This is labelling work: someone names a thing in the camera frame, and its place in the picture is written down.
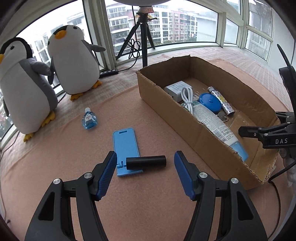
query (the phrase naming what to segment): penguin foot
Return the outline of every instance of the penguin foot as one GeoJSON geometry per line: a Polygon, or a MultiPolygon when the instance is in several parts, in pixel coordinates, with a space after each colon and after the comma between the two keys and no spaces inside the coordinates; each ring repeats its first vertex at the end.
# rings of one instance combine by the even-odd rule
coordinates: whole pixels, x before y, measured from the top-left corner
{"type": "Polygon", "coordinates": [[[41,127],[44,127],[46,124],[48,124],[50,121],[53,121],[54,119],[55,119],[55,113],[52,111],[49,113],[46,119],[42,122],[41,127]]]}
{"type": "Polygon", "coordinates": [[[95,89],[95,88],[97,88],[98,86],[100,86],[102,84],[102,82],[101,81],[97,81],[94,85],[93,85],[93,89],[95,89]]]}
{"type": "Polygon", "coordinates": [[[78,98],[79,98],[80,96],[82,96],[82,95],[83,95],[83,93],[79,93],[79,94],[71,95],[70,100],[71,100],[71,101],[76,100],[76,99],[78,99],[78,98]]]}
{"type": "Polygon", "coordinates": [[[24,137],[24,142],[31,139],[33,136],[34,136],[34,133],[26,134],[25,137],[24,137]]]}

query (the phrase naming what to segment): black cable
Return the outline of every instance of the black cable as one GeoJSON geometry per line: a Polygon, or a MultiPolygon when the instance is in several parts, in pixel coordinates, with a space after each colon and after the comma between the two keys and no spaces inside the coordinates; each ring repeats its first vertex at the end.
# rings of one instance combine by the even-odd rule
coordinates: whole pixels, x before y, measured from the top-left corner
{"type": "MultiPolygon", "coordinates": [[[[17,140],[17,137],[15,138],[15,140],[14,140],[14,142],[2,153],[2,156],[1,156],[1,158],[0,158],[0,164],[1,164],[1,160],[2,160],[2,157],[3,157],[3,155],[4,155],[4,153],[9,149],[9,148],[11,148],[13,145],[14,145],[14,143],[15,143],[15,141],[17,140]]],[[[4,214],[4,221],[6,220],[6,208],[5,208],[5,205],[4,205],[4,201],[3,201],[3,198],[2,198],[2,188],[1,188],[1,182],[0,182],[0,198],[1,198],[1,200],[2,200],[2,204],[3,204],[3,208],[4,208],[4,212],[5,212],[5,214],[4,214]]]]}
{"type": "MultiPolygon", "coordinates": [[[[136,25],[136,17],[135,17],[135,12],[133,10],[133,6],[131,8],[132,8],[132,11],[133,11],[133,21],[134,21],[134,23],[136,25]]],[[[126,71],[128,69],[131,69],[136,64],[138,58],[140,57],[140,46],[141,46],[141,42],[137,40],[137,33],[136,33],[136,31],[135,31],[135,37],[136,37],[136,40],[131,39],[131,41],[128,42],[127,44],[131,48],[130,53],[129,53],[129,56],[128,56],[128,59],[131,59],[133,57],[136,60],[135,60],[134,64],[131,67],[129,67],[127,69],[119,70],[119,72],[126,71]]]]}
{"type": "Polygon", "coordinates": [[[282,175],[283,173],[285,173],[286,171],[288,171],[289,169],[291,169],[295,165],[296,165],[296,160],[293,163],[291,163],[290,165],[288,165],[286,168],[282,169],[281,171],[274,174],[273,176],[271,176],[271,178],[268,179],[268,183],[271,184],[274,187],[274,189],[276,190],[276,195],[277,195],[277,198],[278,198],[278,201],[279,201],[279,215],[278,215],[278,219],[277,219],[277,222],[276,222],[276,226],[275,226],[274,230],[272,231],[272,233],[269,235],[268,239],[270,239],[271,236],[276,231],[276,229],[277,229],[277,227],[279,225],[280,217],[281,217],[281,199],[280,199],[280,196],[279,196],[278,189],[277,189],[276,185],[274,184],[274,182],[272,180],[275,179],[276,177],[282,175]]]}
{"type": "Polygon", "coordinates": [[[67,93],[64,94],[64,96],[58,101],[58,103],[61,102],[61,100],[66,96],[67,93]]]}

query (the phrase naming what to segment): white cable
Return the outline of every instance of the white cable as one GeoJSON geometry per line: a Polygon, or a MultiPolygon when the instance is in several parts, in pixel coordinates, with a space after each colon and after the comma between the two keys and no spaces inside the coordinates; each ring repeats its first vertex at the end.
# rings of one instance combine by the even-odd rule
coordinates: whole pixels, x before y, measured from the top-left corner
{"type": "Polygon", "coordinates": [[[181,97],[184,101],[184,107],[193,115],[193,91],[190,87],[184,87],[181,91],[181,97]]]}

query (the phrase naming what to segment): black foam roller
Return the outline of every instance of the black foam roller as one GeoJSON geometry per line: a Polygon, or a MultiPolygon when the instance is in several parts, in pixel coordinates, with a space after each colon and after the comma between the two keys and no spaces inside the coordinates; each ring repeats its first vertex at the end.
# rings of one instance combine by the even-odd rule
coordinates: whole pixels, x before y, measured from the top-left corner
{"type": "Polygon", "coordinates": [[[142,157],[127,157],[126,169],[138,170],[147,169],[150,167],[165,167],[165,156],[142,156],[142,157]]]}

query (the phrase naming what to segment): white charger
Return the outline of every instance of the white charger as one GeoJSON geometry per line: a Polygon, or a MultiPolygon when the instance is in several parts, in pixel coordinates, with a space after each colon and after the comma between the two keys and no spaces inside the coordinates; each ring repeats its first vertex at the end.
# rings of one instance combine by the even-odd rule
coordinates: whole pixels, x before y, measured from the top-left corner
{"type": "Polygon", "coordinates": [[[183,81],[179,81],[177,83],[174,83],[172,85],[166,86],[164,88],[164,91],[168,93],[176,102],[181,102],[182,101],[182,96],[181,92],[183,88],[191,88],[192,87],[188,84],[186,84],[183,81]]]}

